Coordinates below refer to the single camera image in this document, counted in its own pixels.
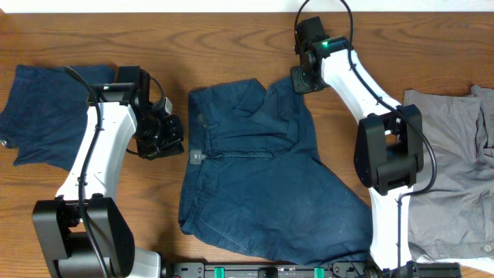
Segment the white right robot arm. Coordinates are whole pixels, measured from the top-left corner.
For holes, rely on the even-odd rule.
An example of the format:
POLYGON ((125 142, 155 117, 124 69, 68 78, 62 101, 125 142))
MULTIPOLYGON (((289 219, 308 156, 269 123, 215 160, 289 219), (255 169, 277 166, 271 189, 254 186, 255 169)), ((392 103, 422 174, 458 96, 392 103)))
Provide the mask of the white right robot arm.
POLYGON ((297 39, 300 65, 291 69, 297 93, 333 88, 358 123, 354 167, 368 188, 373 235, 370 256, 381 270, 397 269, 411 260, 406 224, 410 193, 424 164, 423 143, 397 114, 421 125, 415 106, 402 106, 389 96, 360 63, 343 37, 317 35, 297 39))

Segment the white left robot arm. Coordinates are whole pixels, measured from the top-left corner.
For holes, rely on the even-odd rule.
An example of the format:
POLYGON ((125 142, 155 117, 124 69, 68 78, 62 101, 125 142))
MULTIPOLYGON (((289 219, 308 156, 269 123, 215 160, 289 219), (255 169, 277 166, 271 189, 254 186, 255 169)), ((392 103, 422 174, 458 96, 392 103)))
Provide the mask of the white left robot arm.
POLYGON ((166 96, 149 100, 147 84, 89 89, 87 124, 76 160, 55 198, 38 201, 32 220, 52 277, 159 277, 159 253, 136 247, 117 207, 127 147, 154 160, 183 152, 183 129, 166 96))

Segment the dark blue denim shorts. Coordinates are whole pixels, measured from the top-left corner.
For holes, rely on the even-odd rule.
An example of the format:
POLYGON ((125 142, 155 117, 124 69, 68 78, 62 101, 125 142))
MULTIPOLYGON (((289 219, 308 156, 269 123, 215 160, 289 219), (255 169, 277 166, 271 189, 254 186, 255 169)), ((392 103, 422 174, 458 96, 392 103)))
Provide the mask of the dark blue denim shorts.
POLYGON ((190 92, 188 131, 184 234, 300 265, 365 257, 371 210, 321 162, 312 116, 290 78, 190 92))

